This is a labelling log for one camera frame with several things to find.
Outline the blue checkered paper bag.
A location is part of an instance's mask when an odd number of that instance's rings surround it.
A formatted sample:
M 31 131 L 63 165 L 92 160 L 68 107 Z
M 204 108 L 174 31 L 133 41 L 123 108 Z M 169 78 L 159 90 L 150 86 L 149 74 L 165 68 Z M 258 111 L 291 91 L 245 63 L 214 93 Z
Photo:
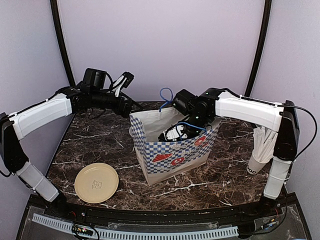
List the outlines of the blue checkered paper bag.
M 221 120 L 192 116 L 198 97 L 183 89 L 170 100 L 171 107 L 130 114 L 129 134 L 133 139 L 138 162 L 149 186 L 167 180 L 206 163 Z M 172 125 L 186 122 L 192 138 L 163 142 L 158 136 Z

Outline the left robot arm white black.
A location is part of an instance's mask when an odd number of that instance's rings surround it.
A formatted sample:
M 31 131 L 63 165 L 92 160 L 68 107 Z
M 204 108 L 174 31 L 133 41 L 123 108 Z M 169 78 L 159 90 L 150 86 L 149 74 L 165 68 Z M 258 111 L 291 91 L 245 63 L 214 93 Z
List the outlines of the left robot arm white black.
M 76 86 L 63 87 L 40 103 L 18 112 L 0 115 L 0 156 L 10 175 L 17 175 L 45 201 L 60 218 L 71 213 L 65 196 L 31 162 L 20 141 L 28 134 L 60 118 L 74 115 L 87 109 L 112 110 L 124 118 L 129 117 L 133 106 L 142 108 L 122 92 L 134 79 L 124 72 L 107 89 L 105 80 L 111 76 L 103 70 L 87 68 L 83 80 Z

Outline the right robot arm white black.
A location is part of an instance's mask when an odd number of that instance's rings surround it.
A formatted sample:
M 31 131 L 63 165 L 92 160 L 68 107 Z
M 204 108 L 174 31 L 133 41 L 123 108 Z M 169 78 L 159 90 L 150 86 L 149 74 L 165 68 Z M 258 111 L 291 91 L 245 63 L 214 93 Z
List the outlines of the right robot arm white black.
M 272 165 L 263 191 L 265 198 L 255 205 L 255 213 L 260 217 L 273 211 L 273 200 L 280 195 L 293 162 L 301 154 L 298 150 L 298 106 L 289 100 L 277 103 L 237 95 L 228 88 L 208 88 L 199 96 L 183 89 L 175 95 L 172 104 L 181 114 L 188 116 L 186 122 L 178 122 L 165 134 L 173 141 L 198 136 L 216 117 L 246 121 L 277 134 L 273 137 L 275 145 L 271 147 Z

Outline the cream yellow plate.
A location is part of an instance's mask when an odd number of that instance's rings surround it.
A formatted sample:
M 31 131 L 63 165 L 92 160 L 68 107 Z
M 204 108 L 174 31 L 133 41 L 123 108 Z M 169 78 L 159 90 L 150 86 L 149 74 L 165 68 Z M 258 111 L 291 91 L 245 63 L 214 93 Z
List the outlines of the cream yellow plate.
M 74 181 L 76 195 L 84 202 L 99 204 L 110 199 L 118 189 L 119 176 L 106 163 L 92 163 L 82 168 Z

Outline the paper wrapped straws bundle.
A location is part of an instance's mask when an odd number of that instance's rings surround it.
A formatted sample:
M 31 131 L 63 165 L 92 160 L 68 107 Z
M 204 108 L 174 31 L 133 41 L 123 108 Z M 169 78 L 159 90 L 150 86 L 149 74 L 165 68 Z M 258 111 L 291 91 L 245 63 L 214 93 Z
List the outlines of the paper wrapped straws bundle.
M 264 126 L 253 129 L 252 155 L 261 164 L 268 163 L 274 156 L 274 147 L 278 133 Z

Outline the white cup holding straws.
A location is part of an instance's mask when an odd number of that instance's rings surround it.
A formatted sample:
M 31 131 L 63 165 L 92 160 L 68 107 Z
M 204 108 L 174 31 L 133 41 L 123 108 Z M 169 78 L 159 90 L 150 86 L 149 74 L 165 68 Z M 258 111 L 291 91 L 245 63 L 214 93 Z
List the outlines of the white cup holding straws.
M 246 165 L 246 170 L 251 175 L 256 175 L 267 163 L 258 161 L 255 151 L 252 151 L 251 157 Z

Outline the left black frame post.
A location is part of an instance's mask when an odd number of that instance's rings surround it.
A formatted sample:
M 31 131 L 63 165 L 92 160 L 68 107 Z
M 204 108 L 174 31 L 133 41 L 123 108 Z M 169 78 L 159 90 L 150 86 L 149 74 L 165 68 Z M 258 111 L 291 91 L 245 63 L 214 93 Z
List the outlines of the left black frame post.
M 60 52 L 60 56 L 62 59 L 63 67 L 65 70 L 65 74 L 68 80 L 68 83 L 71 87 L 76 86 L 75 78 L 72 72 L 69 56 L 67 53 L 66 43 L 64 39 L 60 13 L 58 8 L 58 1 L 57 0 L 50 0 L 50 8 L 51 8 L 51 15 L 55 30 L 55 35 L 58 43 L 58 48 Z

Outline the black frame post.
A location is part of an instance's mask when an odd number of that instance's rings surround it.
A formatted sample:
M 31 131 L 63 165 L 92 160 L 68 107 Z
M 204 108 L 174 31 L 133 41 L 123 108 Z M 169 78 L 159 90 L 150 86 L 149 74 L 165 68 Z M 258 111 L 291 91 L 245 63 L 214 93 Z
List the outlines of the black frame post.
M 69 56 L 67 53 L 66 43 L 64 39 L 60 13 L 58 8 L 58 1 L 57 0 L 50 0 L 50 8 L 51 8 L 51 15 L 55 30 L 55 35 L 58 43 L 58 48 L 60 52 L 60 56 L 62 59 L 63 67 L 65 70 L 65 74 L 68 80 L 68 83 L 71 87 L 76 86 L 75 78 L 72 72 Z
M 265 46 L 266 36 L 268 32 L 271 8 L 272 8 L 272 0 L 265 0 L 256 51 L 255 51 L 250 75 L 248 78 L 248 82 L 246 85 L 246 89 L 244 92 L 245 97 L 250 97 L 254 88 L 254 84 L 258 74 L 258 70 L 259 70 L 259 66 L 260 66 L 260 62 L 261 62 L 261 58 L 262 58 L 262 54 Z

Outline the right black frame post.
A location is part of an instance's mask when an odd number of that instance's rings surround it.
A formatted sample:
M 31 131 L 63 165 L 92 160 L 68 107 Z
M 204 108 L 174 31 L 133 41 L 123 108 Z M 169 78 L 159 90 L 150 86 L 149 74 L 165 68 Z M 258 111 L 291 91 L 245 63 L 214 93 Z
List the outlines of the right black frame post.
M 272 0 L 265 0 L 256 51 L 255 51 L 250 75 L 248 78 L 248 82 L 246 85 L 246 89 L 244 92 L 245 97 L 250 97 L 254 88 L 254 84 L 258 74 L 258 70 L 259 70 L 259 66 L 260 66 L 260 62 L 261 62 L 261 58 L 262 58 L 262 54 L 265 46 L 266 36 L 268 32 L 271 8 L 272 8 Z

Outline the black front table rail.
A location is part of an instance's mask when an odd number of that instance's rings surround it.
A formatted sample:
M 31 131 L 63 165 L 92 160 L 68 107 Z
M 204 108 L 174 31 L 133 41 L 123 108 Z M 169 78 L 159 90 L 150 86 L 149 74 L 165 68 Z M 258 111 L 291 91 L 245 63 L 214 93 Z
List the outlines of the black front table rail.
M 50 216 L 75 220 L 85 224 L 106 226 L 109 223 L 122 224 L 202 224 L 217 222 L 221 225 L 252 224 L 259 218 L 274 216 L 280 219 L 288 213 L 288 198 L 282 197 L 280 206 L 271 206 L 271 201 L 257 201 L 242 205 L 183 211 L 137 211 L 109 209 L 94 206 L 85 206 L 67 202 L 66 199 L 54 200 L 53 203 L 45 201 L 41 196 L 32 195 L 27 205 L 36 206 Z

